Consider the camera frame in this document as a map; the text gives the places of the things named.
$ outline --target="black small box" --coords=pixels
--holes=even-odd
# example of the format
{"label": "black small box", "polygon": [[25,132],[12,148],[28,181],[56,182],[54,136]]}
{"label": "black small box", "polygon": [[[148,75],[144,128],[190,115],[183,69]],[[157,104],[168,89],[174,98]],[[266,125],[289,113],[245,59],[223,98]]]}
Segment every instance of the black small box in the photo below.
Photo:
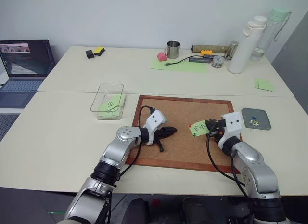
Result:
{"label": "black small box", "polygon": [[92,50],[87,50],[86,55],[87,55],[88,59],[94,58],[94,54],[93,54]]}

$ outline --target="laptop screen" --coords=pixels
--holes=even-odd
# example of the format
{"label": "laptop screen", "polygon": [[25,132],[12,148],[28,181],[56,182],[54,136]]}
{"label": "laptop screen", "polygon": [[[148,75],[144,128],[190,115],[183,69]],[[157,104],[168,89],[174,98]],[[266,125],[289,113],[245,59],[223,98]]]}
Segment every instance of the laptop screen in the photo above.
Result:
{"label": "laptop screen", "polygon": [[48,40],[0,41],[0,56],[9,78],[44,78],[55,66]]}

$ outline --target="yellow object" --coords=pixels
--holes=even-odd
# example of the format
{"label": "yellow object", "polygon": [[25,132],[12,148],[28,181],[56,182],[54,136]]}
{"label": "yellow object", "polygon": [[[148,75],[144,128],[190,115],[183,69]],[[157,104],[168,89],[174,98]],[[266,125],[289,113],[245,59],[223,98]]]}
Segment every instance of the yellow object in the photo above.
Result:
{"label": "yellow object", "polygon": [[213,51],[212,50],[202,50],[202,51],[200,51],[200,54],[201,55],[205,55],[205,54],[213,55]]}
{"label": "yellow object", "polygon": [[94,54],[95,54],[95,55],[101,55],[104,51],[105,51],[105,48],[104,48],[104,47],[97,47],[97,48],[94,50]]}

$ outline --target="cork board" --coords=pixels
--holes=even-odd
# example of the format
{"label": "cork board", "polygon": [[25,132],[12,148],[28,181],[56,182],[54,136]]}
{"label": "cork board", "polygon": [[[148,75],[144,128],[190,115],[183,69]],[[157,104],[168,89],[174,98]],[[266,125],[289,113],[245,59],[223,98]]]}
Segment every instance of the cork board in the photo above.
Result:
{"label": "cork board", "polygon": [[[167,122],[161,127],[173,126],[178,131],[161,139],[164,152],[159,152],[157,144],[143,144],[136,165],[216,171],[206,152],[205,136],[193,137],[188,125],[210,118],[219,120],[221,115],[234,112],[231,101],[140,95],[133,126],[138,125],[139,110],[143,105],[152,106],[165,115]],[[149,110],[143,109],[141,126],[149,115]],[[137,151],[137,147],[131,150],[127,164],[134,160]],[[219,149],[213,138],[210,140],[210,152],[222,171],[232,173],[229,157]]]}

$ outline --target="laptop keyboard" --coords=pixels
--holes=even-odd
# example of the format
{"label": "laptop keyboard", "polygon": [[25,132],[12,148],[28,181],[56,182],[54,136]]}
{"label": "laptop keyboard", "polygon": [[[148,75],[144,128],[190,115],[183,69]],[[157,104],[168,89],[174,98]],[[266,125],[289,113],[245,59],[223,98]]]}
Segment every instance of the laptop keyboard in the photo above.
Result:
{"label": "laptop keyboard", "polygon": [[42,81],[8,81],[2,88],[1,92],[37,92]]}

